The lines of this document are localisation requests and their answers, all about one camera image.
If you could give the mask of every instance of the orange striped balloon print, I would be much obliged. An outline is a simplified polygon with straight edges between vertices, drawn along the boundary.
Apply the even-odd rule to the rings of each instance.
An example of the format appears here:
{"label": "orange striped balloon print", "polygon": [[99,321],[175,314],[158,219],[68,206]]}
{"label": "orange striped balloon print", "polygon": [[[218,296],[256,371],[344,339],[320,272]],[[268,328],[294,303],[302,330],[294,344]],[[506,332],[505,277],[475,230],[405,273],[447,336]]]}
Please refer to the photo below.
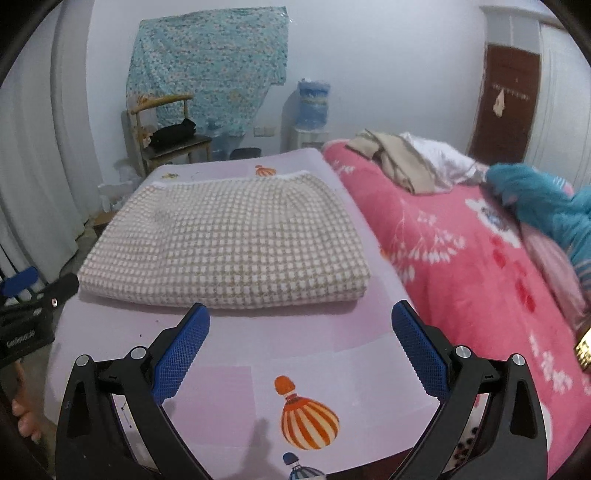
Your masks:
{"label": "orange striped balloon print", "polygon": [[255,166],[255,175],[257,177],[272,177],[277,174],[277,170],[274,168],[263,167],[262,165]]}
{"label": "orange striped balloon print", "polygon": [[284,376],[275,379],[275,390],[285,397],[281,414],[281,432],[294,447],[320,450],[339,434],[339,418],[326,405],[299,397],[296,386]]}

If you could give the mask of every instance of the checkered towel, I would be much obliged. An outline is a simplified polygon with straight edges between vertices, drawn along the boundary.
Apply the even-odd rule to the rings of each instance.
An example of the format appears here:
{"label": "checkered towel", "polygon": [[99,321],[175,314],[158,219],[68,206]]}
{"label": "checkered towel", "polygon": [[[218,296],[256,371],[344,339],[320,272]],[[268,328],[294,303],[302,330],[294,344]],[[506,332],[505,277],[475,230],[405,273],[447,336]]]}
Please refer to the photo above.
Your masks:
{"label": "checkered towel", "polygon": [[339,199],[300,172],[148,185],[111,221],[79,280],[136,303],[254,309],[356,300],[369,267]]}

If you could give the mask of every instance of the blue gripper pad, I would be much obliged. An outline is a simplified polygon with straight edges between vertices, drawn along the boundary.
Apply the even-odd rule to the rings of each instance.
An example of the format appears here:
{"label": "blue gripper pad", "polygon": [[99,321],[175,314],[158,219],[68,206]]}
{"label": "blue gripper pad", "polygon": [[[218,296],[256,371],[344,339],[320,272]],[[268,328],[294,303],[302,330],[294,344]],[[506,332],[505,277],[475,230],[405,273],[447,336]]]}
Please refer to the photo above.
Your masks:
{"label": "blue gripper pad", "polygon": [[13,277],[7,278],[0,283],[0,295],[10,299],[16,297],[20,292],[26,290],[39,280],[39,273],[35,267],[29,267]]}
{"label": "blue gripper pad", "polygon": [[405,304],[406,302],[399,301],[392,308],[392,328],[417,373],[418,379],[423,384],[425,392],[444,402],[450,395],[447,385],[447,365],[429,340],[423,327],[408,311],[411,307],[407,307],[408,304]]}
{"label": "blue gripper pad", "polygon": [[158,405],[174,397],[209,333],[209,312],[201,306],[183,326],[154,368],[152,396]]}

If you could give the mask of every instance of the brown door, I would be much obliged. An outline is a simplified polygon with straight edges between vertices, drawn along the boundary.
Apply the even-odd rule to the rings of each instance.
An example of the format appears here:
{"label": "brown door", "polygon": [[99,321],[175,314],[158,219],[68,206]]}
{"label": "brown door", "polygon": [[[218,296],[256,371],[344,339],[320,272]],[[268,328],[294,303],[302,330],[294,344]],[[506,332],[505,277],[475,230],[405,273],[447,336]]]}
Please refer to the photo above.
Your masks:
{"label": "brown door", "polygon": [[519,163],[525,157],[540,87],[540,56],[489,45],[470,156],[483,163]]}

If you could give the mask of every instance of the white curtain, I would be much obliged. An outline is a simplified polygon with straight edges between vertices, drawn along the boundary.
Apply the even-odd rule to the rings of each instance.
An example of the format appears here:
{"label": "white curtain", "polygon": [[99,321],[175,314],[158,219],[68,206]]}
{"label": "white curtain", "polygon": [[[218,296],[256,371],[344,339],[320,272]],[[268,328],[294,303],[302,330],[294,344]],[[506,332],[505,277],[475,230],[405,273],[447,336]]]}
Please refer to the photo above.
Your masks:
{"label": "white curtain", "polygon": [[37,28],[0,87],[0,268],[10,275],[11,267],[33,265],[46,281],[76,253],[83,222],[98,204],[98,183],[82,181],[84,168],[72,167],[72,139],[60,141],[66,168],[56,140],[52,47],[62,7]]}

